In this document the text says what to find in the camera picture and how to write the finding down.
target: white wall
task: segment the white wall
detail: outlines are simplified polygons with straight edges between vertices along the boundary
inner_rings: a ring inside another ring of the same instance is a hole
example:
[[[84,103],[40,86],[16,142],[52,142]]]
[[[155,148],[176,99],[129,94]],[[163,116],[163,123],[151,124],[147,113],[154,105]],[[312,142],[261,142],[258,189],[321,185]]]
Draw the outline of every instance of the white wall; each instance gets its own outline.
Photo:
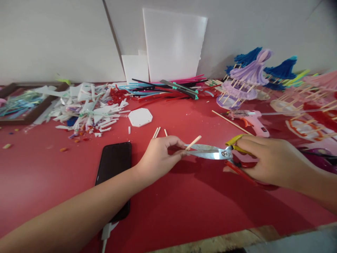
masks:
[[[124,81],[102,0],[0,0],[0,84]]]
[[[198,74],[221,77],[234,56],[258,46],[275,51],[267,66],[276,66],[296,54],[295,70],[337,69],[336,10],[327,0],[106,0],[106,3],[122,54],[146,50],[142,8],[148,7],[209,18]]]

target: phone screen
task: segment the phone screen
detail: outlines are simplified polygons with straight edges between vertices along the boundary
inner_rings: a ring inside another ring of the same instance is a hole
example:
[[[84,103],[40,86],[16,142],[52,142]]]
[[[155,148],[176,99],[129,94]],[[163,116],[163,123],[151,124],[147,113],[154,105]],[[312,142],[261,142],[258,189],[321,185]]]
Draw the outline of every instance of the phone screen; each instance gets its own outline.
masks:
[[[103,183],[110,178],[131,168],[131,143],[124,142],[105,146],[97,173],[96,184]],[[130,200],[112,218],[110,222],[125,219],[130,212]]]

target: scissor blade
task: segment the scissor blade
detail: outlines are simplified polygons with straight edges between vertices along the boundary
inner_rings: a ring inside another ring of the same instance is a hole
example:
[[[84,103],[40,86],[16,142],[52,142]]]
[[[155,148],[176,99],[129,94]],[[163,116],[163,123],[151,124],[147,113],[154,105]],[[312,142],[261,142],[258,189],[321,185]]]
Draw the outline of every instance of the scissor blade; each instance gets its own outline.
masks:
[[[188,154],[198,156],[205,159],[213,159],[213,160],[224,160],[228,159],[228,157],[225,157],[221,154],[222,150],[216,149],[216,150],[193,150],[193,151],[187,151]]]
[[[214,146],[209,146],[205,144],[194,144],[191,146],[191,149],[196,149],[196,150],[217,150],[220,148],[214,147]]]

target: scissors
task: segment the scissors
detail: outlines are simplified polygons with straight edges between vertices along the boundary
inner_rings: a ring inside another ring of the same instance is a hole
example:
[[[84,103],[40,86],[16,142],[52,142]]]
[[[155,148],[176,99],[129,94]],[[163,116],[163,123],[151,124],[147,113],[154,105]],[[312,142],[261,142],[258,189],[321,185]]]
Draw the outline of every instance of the scissors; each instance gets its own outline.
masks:
[[[276,190],[279,187],[272,184],[262,184],[253,178],[251,178],[246,172],[241,168],[253,168],[257,162],[242,162],[237,156],[235,156],[232,151],[237,150],[242,153],[251,155],[248,151],[241,149],[234,144],[242,137],[243,135],[238,135],[232,138],[230,141],[226,142],[227,148],[221,149],[214,146],[204,145],[204,144],[194,144],[192,145],[193,151],[187,151],[188,154],[194,155],[197,157],[213,160],[225,160],[225,164],[234,170],[238,175],[242,176],[245,180],[249,181],[251,184],[258,186],[264,190]]]

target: yellow scissor handle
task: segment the yellow scissor handle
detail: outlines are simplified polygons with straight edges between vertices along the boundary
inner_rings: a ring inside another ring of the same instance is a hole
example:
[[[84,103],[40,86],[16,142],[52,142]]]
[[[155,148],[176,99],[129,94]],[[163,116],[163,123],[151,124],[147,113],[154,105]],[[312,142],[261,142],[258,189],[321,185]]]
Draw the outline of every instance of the yellow scissor handle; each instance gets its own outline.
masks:
[[[232,138],[231,140],[229,140],[228,142],[226,142],[226,146],[232,146],[234,150],[237,150],[237,151],[239,151],[239,152],[242,152],[242,153],[246,153],[246,154],[251,155],[250,152],[248,152],[248,151],[246,151],[246,150],[243,150],[242,148],[240,148],[240,147],[234,145],[239,139],[242,138],[242,136],[244,136],[244,135],[241,134],[241,135],[235,136],[234,138]]]

